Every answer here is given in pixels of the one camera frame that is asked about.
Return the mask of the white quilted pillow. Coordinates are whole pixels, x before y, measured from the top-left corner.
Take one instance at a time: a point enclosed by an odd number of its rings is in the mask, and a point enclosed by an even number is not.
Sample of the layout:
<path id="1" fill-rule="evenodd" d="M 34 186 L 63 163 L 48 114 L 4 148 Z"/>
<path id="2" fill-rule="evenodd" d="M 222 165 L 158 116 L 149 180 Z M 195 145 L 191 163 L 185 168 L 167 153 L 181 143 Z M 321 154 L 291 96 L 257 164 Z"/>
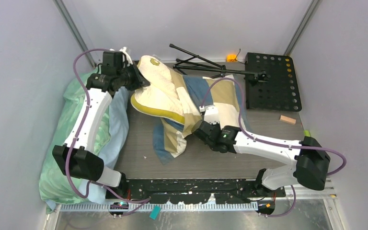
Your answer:
<path id="1" fill-rule="evenodd" d="M 183 76 L 149 55 L 140 58 L 138 69 L 150 86 L 135 90 L 130 99 L 131 105 L 143 114 L 183 124 L 183 107 L 174 84 Z"/>

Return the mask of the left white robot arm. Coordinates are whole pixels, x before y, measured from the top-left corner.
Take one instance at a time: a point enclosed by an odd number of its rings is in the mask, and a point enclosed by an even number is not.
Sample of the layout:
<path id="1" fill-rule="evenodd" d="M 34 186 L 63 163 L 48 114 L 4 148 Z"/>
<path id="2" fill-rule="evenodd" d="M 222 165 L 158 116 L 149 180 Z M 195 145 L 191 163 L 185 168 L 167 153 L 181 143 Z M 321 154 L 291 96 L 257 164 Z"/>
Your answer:
<path id="1" fill-rule="evenodd" d="M 94 154 L 94 143 L 102 117 L 115 93 L 120 88 L 134 91 L 150 85 L 140 73 L 128 53 L 128 49 L 102 50 L 103 59 L 99 72 L 82 82 L 85 105 L 63 145 L 55 145 L 52 155 L 61 172 L 70 180 L 85 179 L 109 186 L 109 192 L 116 198 L 123 198 L 128 191 L 124 174 L 107 167 Z"/>

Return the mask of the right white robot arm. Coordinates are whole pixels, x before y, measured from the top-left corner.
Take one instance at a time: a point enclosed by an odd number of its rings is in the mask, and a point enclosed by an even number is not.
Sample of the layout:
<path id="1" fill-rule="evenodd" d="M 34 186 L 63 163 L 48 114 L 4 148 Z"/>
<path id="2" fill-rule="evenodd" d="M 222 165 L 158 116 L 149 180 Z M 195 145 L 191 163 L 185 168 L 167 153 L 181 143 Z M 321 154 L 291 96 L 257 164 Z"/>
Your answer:
<path id="1" fill-rule="evenodd" d="M 268 196 L 287 185 L 300 184 L 315 191 L 325 188 L 330 157 L 314 138 L 305 137 L 302 141 L 269 138 L 203 120 L 197 122 L 192 133 L 213 151 L 251 154 L 283 163 L 281 167 L 259 171 L 253 182 L 253 190 L 259 196 Z"/>

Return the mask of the light blue pillow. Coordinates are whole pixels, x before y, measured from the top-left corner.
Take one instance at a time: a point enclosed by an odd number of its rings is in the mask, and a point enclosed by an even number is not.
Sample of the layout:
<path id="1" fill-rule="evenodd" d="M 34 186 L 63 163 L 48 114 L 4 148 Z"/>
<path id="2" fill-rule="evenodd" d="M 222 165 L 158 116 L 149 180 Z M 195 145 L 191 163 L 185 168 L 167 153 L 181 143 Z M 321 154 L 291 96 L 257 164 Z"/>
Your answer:
<path id="1" fill-rule="evenodd" d="M 129 130 L 128 92 L 122 88 L 110 96 L 108 92 L 92 88 L 88 94 L 75 124 L 79 128 L 82 123 L 82 128 L 74 147 L 87 147 L 103 160 L 104 169 L 110 171 L 115 167 Z"/>

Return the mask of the green patterned pillow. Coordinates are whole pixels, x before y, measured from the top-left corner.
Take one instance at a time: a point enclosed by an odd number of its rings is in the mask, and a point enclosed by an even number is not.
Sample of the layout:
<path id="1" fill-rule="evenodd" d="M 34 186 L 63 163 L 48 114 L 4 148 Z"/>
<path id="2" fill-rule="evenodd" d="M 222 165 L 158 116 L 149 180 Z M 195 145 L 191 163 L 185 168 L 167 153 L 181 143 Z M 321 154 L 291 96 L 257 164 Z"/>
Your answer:
<path id="1" fill-rule="evenodd" d="M 39 194 L 46 204 L 78 204 L 82 202 L 105 203 L 105 189 L 90 184 L 87 198 L 81 198 L 70 187 L 65 175 L 63 175 L 57 162 L 53 158 L 52 151 L 55 145 L 62 146 L 70 135 L 81 108 L 85 107 L 85 92 L 79 81 L 74 78 L 63 94 L 65 100 L 57 128 L 52 142 L 47 151 L 46 158 L 38 182 Z"/>

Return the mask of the black folding tripod stand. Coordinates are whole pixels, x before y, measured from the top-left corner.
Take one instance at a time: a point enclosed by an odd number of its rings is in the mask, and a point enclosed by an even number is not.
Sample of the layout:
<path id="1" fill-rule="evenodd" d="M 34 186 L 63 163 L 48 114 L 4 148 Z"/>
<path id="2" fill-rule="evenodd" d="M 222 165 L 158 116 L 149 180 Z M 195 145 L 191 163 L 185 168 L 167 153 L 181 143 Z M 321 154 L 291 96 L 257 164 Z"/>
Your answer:
<path id="1" fill-rule="evenodd" d="M 260 71 L 260 72 L 252 72 L 252 71 L 246 71 L 246 70 L 227 69 L 225 65 L 221 65 L 216 62 L 213 62 L 200 55 L 194 54 L 192 52 L 189 52 L 188 50 L 180 48 L 174 44 L 169 44 L 169 47 L 191 56 L 188 59 L 177 58 L 175 60 L 176 63 L 173 64 L 172 67 L 173 69 L 177 70 L 181 74 L 186 75 L 184 70 L 214 72 L 216 74 L 211 77 L 213 79 L 219 78 L 219 77 L 224 78 L 226 74 L 240 74 L 240 75 L 244 75 L 247 81 L 267 82 L 268 75 L 265 70 Z"/>

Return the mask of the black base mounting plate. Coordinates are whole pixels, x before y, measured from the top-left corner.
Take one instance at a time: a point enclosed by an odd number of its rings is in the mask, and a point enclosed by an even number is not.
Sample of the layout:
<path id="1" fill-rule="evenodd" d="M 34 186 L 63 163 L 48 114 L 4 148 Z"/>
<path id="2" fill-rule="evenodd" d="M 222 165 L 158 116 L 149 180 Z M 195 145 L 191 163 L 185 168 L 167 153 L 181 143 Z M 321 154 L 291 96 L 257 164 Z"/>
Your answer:
<path id="1" fill-rule="evenodd" d="M 150 204 L 205 204 L 211 198 L 217 204 L 247 204 L 263 198 L 286 196 L 283 187 L 274 192 L 258 190 L 253 179 L 131 179 L 116 189 L 123 198 Z"/>

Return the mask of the tan wooden block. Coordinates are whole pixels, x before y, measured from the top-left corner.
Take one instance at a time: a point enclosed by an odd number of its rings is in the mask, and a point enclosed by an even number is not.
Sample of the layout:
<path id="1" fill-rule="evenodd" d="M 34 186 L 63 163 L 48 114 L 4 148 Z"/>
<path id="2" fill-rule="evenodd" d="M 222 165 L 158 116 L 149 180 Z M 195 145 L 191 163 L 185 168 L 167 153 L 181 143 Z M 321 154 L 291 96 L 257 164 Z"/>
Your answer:
<path id="1" fill-rule="evenodd" d="M 285 116 L 285 115 L 281 115 L 279 120 L 282 122 L 288 123 L 288 124 L 292 124 L 292 125 L 295 125 L 297 122 L 296 119 Z"/>

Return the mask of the orange small block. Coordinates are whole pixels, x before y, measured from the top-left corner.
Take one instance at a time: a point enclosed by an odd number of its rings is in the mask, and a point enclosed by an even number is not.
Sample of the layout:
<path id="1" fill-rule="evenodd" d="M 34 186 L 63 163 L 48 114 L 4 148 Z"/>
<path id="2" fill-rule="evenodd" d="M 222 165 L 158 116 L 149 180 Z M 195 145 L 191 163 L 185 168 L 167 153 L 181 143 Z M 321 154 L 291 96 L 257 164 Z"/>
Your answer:
<path id="1" fill-rule="evenodd" d="M 237 55 L 236 54 L 229 54 L 226 56 L 227 62 L 237 62 Z"/>

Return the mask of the black perforated board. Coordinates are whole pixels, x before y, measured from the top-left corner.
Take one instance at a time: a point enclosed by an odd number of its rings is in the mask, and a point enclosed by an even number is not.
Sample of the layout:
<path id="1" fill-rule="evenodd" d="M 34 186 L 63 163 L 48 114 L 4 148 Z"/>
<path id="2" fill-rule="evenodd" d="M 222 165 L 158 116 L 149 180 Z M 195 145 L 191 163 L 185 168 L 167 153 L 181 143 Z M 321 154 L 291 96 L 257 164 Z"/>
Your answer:
<path id="1" fill-rule="evenodd" d="M 302 110 L 294 63 L 289 56 L 248 52 L 245 57 L 246 108 Z"/>

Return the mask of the green small block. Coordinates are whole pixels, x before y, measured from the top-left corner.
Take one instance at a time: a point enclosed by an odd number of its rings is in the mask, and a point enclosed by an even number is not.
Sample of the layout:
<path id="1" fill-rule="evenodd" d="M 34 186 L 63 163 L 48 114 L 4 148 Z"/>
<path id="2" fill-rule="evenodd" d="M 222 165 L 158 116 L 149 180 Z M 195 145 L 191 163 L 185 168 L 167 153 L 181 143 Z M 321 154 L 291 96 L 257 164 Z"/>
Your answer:
<path id="1" fill-rule="evenodd" d="M 308 131 L 308 130 L 304 130 L 304 131 L 303 131 L 303 133 L 304 133 L 304 136 L 306 136 L 306 137 L 311 137 L 311 133 L 310 133 L 310 131 Z"/>

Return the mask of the teal tape piece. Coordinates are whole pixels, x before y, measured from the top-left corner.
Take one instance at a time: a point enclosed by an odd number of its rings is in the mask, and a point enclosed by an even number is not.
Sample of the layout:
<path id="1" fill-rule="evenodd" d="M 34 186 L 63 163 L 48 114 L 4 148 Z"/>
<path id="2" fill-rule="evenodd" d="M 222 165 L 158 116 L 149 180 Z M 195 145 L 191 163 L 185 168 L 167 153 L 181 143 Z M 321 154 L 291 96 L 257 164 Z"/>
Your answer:
<path id="1" fill-rule="evenodd" d="M 156 220 L 156 218 L 157 218 L 157 216 L 159 215 L 160 211 L 161 211 L 161 207 L 160 207 L 160 206 L 155 206 L 155 207 L 152 209 L 152 211 L 151 211 L 151 213 L 150 213 L 149 217 L 150 217 L 152 220 Z"/>

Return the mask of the aluminium slotted rail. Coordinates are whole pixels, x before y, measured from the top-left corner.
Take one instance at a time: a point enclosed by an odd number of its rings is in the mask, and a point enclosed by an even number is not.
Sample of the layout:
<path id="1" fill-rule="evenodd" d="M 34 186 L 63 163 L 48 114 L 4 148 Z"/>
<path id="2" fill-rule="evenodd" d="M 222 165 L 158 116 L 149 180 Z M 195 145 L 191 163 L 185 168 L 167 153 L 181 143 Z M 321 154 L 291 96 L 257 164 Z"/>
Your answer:
<path id="1" fill-rule="evenodd" d="M 150 204 L 139 201 L 138 203 L 127 202 L 117 199 L 112 193 L 107 192 L 107 199 L 104 204 L 93 202 L 83 202 L 79 204 L 60 205 L 58 211 L 62 212 L 109 212 L 111 214 L 125 214 L 127 212 L 151 212 L 155 206 L 161 207 L 161 212 L 203 212 L 203 211 L 255 211 L 259 215 L 271 215 L 274 209 L 282 201 L 288 201 L 290 204 L 296 204 L 299 200 L 333 200 L 338 196 L 330 179 L 326 180 L 325 189 L 314 191 L 301 185 L 283 186 L 286 196 L 281 198 L 263 198 L 259 201 L 252 201 L 247 204 L 217 204 L 214 199 L 210 199 L 205 204 Z"/>

